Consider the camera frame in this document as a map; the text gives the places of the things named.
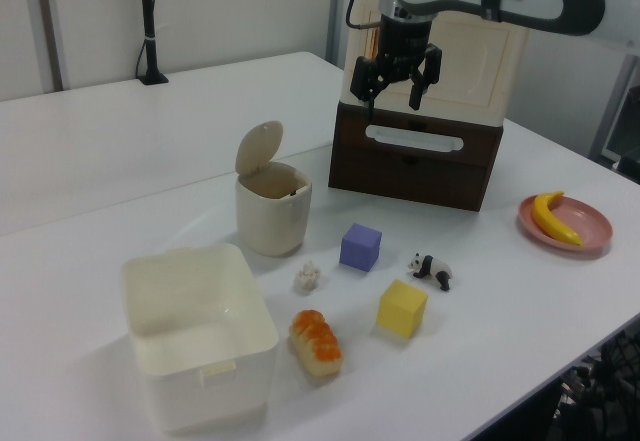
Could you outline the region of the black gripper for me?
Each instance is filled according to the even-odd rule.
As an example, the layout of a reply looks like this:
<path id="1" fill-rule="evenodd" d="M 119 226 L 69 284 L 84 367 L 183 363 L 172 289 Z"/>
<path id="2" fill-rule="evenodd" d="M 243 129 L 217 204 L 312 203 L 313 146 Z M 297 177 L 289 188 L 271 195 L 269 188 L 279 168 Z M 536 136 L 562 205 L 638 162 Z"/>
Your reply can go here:
<path id="1" fill-rule="evenodd" d="M 390 84 L 411 79 L 409 106 L 418 110 L 429 86 L 439 82 L 442 51 L 428 44 L 431 26 L 431 20 L 408 22 L 381 17 L 378 56 L 356 59 L 350 85 L 350 92 L 365 106 L 368 121 L 374 117 L 375 99 Z"/>

